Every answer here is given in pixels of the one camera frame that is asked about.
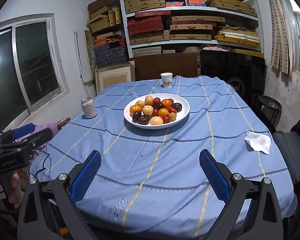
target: yellow fruit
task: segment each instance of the yellow fruit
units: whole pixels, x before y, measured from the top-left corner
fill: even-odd
[[[165,108],[161,108],[159,111],[158,111],[158,116],[160,116],[161,118],[166,116],[166,115],[169,115],[169,112],[167,109]]]
[[[152,106],[152,103],[153,103],[153,97],[147,96],[145,100],[145,106]]]
[[[142,109],[142,112],[144,115],[151,115],[153,113],[153,107],[152,106],[145,106]]]
[[[170,113],[170,114],[169,114],[169,117],[170,117],[171,122],[173,122],[173,121],[176,120],[177,115],[176,115],[176,113]]]
[[[130,107],[130,115],[133,115],[136,111],[141,112],[142,108],[138,105]]]
[[[150,119],[150,125],[159,125],[163,124],[163,120],[161,117],[154,116]]]
[[[142,101],[142,100],[137,101],[137,102],[136,102],[136,105],[140,106],[141,108],[144,108],[144,107],[145,107],[145,103],[144,103],[144,101]]]

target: crumpled napkin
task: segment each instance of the crumpled napkin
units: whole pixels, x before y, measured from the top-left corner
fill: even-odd
[[[269,136],[247,131],[247,136],[244,139],[252,149],[258,152],[269,154],[271,139]]]

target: white bowl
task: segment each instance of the white bowl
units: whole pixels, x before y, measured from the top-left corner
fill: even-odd
[[[132,117],[130,116],[130,107],[135,105],[138,100],[145,101],[146,96],[152,96],[153,98],[160,98],[160,100],[171,98],[174,101],[174,103],[182,104],[182,110],[179,113],[177,113],[176,120],[173,122],[170,122],[170,123],[164,123],[164,124],[159,124],[159,125],[150,125],[150,123],[147,125],[134,123],[132,121]],[[157,93],[157,94],[144,95],[142,97],[132,100],[124,108],[123,115],[124,115],[125,119],[129,123],[133,124],[134,126],[140,127],[142,129],[156,130],[156,129],[167,128],[167,127],[170,127],[172,125],[175,125],[175,124],[181,122],[189,114],[189,111],[190,111],[190,105],[189,105],[188,101],[185,100],[184,98],[177,96],[177,95],[173,95],[173,94]]]

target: white paper cup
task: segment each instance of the white paper cup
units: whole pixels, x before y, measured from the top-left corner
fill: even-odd
[[[172,86],[172,73],[162,73],[161,74],[162,83],[165,88]]]

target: human hand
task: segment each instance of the human hand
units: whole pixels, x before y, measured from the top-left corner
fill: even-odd
[[[10,193],[8,199],[9,199],[9,202],[11,204],[13,204],[13,206],[15,208],[17,208],[18,206],[20,206],[20,204],[22,202],[23,194],[21,193],[19,176],[15,171],[13,171],[13,173],[12,173],[10,182],[13,187],[13,190]]]

